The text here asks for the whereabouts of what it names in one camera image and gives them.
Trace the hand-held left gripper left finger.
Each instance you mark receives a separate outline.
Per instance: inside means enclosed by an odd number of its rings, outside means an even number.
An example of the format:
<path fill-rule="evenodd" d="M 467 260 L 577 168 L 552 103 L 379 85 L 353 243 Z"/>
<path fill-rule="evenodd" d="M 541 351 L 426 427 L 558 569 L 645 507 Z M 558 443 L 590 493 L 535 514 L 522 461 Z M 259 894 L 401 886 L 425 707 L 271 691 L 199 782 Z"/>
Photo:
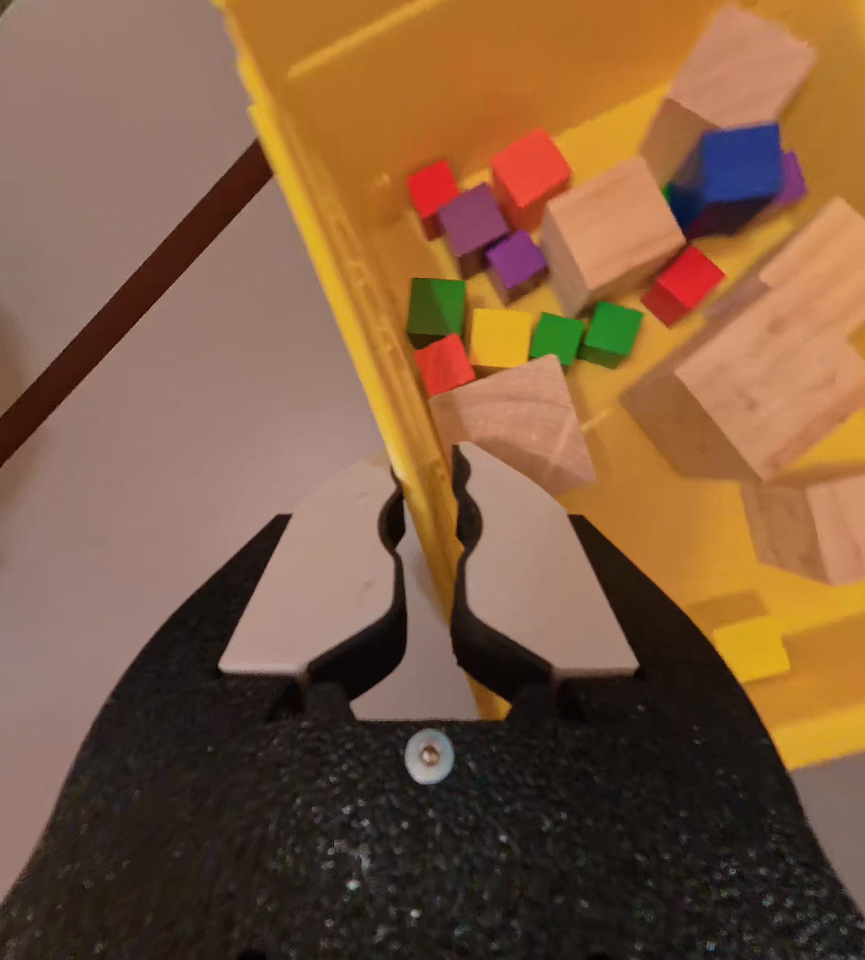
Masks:
<path fill-rule="evenodd" d="M 339 687 L 349 701 L 401 664 L 408 613 L 402 486 L 387 458 L 357 461 L 284 521 L 218 661 L 227 676 Z"/>

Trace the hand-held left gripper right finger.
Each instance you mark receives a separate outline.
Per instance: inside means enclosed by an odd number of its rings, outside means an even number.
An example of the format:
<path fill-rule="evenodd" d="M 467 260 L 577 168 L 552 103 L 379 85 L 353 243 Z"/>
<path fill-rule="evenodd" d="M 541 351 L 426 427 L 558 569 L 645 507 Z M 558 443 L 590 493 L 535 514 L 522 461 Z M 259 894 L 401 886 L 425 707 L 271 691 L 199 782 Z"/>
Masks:
<path fill-rule="evenodd" d="M 639 660 L 559 501 L 468 440 L 452 449 L 452 487 L 458 665 L 510 704 L 527 688 L 633 676 Z"/>

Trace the yellow plastic box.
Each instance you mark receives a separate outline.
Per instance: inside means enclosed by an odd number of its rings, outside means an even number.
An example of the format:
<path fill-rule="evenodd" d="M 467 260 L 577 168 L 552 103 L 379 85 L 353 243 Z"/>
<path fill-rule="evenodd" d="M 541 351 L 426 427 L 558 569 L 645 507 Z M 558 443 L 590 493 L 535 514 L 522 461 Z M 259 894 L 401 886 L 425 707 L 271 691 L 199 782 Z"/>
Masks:
<path fill-rule="evenodd" d="M 542 129 L 578 185 L 634 156 L 721 2 L 216 2 L 249 116 L 402 480 L 443 604 L 460 546 L 439 437 L 405 335 L 411 281 L 454 276 L 407 188 L 450 163 L 467 188 Z M 810 192 L 786 217 L 703 242 L 733 282 L 835 196 L 865 216 L 865 2 L 738 2 L 817 56 L 784 111 Z M 790 660 L 753 682 L 790 769 L 865 750 L 865 582 L 824 585 L 757 561 L 736 483 L 686 479 L 619 404 L 697 333 L 646 317 L 632 358 L 569 373 L 596 482 L 561 501 L 680 607 L 719 622 L 772 617 Z"/>

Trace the heap of natural wood blocks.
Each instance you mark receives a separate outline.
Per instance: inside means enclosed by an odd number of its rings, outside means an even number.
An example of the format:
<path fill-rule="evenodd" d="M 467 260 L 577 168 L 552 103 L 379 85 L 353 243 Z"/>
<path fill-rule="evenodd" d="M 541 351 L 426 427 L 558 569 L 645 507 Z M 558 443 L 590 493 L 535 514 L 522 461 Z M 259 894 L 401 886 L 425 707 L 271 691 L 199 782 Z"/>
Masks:
<path fill-rule="evenodd" d="M 578 328 L 579 355 L 613 366 L 611 299 L 650 281 L 642 305 L 666 326 L 724 278 L 695 245 L 785 208 L 778 118 L 815 51 L 737 7 L 718 12 L 675 77 L 631 160 L 551 199 L 539 248 Z M 703 330 L 620 401 L 686 477 L 738 481 L 752 544 L 771 567 L 831 586 L 865 580 L 865 469 L 782 477 L 865 407 L 865 217 L 829 199 L 706 313 Z"/>

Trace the pile of coloured wooden cubes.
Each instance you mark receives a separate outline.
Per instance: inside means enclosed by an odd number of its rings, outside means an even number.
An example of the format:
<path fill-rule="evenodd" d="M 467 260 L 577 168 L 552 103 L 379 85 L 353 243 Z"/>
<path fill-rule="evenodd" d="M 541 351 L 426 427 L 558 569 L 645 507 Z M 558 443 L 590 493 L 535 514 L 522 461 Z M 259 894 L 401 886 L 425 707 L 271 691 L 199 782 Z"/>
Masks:
<path fill-rule="evenodd" d="M 579 359 L 615 368 L 641 330 L 618 297 L 694 264 L 705 287 L 679 298 L 691 310 L 722 272 L 688 246 L 640 157 L 573 187 L 538 128 L 496 154 L 491 175 L 461 191 L 443 160 L 409 178 L 458 278 L 412 279 L 405 333 L 446 453 L 469 440 L 559 497 L 596 480 L 565 372 Z"/>

